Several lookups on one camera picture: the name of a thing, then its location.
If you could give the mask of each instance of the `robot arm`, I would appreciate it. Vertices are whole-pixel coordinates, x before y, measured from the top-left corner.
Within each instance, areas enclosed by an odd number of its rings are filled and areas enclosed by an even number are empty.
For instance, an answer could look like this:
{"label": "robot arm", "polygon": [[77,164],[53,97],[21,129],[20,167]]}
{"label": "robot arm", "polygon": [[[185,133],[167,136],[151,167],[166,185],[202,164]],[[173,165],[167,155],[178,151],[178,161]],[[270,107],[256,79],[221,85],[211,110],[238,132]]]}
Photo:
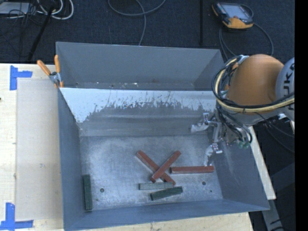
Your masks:
{"label": "robot arm", "polygon": [[247,147],[252,141],[249,127],[274,116],[285,115],[294,121],[294,71],[295,59],[285,65],[263,54],[239,55],[227,61],[214,76],[212,91],[217,99],[213,113],[192,126],[198,132],[214,126],[208,160],[215,153],[219,140],[237,141]]}

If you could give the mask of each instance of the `bin floor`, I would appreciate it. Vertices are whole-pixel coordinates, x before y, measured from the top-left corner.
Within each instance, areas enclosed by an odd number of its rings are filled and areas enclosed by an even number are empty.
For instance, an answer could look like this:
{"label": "bin floor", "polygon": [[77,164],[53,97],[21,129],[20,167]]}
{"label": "bin floor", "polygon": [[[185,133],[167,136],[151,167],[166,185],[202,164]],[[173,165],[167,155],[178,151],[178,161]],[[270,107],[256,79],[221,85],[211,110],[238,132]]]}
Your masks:
{"label": "bin floor", "polygon": [[150,193],[156,190],[139,190],[139,183],[151,182],[153,172],[136,157],[138,150],[159,166],[177,150],[181,155],[172,166],[202,166],[209,146],[207,134],[80,137],[80,142],[82,173],[91,176],[93,210],[222,199],[216,171],[177,175],[166,172],[175,186],[183,187],[183,193],[165,199],[151,201]]}

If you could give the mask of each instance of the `device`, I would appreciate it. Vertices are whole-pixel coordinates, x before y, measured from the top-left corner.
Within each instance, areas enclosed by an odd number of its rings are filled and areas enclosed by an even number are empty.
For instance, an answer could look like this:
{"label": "device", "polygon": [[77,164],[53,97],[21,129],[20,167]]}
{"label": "device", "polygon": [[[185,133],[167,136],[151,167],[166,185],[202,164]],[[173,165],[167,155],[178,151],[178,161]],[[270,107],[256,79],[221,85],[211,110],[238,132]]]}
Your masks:
{"label": "device", "polygon": [[212,4],[212,9],[229,30],[247,30],[254,24],[252,17],[240,4],[216,2]]}

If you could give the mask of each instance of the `gray metal bin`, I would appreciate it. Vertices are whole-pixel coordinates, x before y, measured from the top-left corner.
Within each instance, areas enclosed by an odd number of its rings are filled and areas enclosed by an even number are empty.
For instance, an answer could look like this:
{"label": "gray metal bin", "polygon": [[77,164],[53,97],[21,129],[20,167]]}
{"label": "gray metal bin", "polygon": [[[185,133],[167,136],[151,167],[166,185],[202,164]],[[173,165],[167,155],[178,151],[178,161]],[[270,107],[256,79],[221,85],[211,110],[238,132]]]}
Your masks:
{"label": "gray metal bin", "polygon": [[211,131],[192,134],[190,126],[215,108],[219,50],[57,42],[56,53],[65,230],[269,209],[250,148],[224,142],[214,172],[170,174],[183,193],[152,201],[155,190],[138,189],[153,174],[139,150],[158,165],[175,151],[173,166],[204,163]]}

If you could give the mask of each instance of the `red stick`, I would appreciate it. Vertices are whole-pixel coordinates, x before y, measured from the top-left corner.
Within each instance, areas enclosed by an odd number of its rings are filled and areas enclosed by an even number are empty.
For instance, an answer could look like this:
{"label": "red stick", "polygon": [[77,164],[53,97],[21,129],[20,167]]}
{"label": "red stick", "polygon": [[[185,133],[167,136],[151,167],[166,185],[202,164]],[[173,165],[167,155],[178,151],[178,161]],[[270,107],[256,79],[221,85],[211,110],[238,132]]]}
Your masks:
{"label": "red stick", "polygon": [[172,174],[202,174],[214,172],[214,166],[186,166],[171,167],[169,172]]}
{"label": "red stick", "polygon": [[[143,151],[138,151],[136,156],[151,170],[153,173],[155,173],[158,169],[159,166],[151,159],[148,157],[147,154],[145,154]],[[163,173],[160,176],[160,179],[163,181],[167,182],[172,182],[173,185],[175,185],[175,181],[166,173]]]}
{"label": "red stick", "polygon": [[151,182],[156,182],[158,178],[162,176],[162,174],[177,160],[177,158],[181,155],[180,151],[176,151],[167,161],[152,175],[150,178]]}

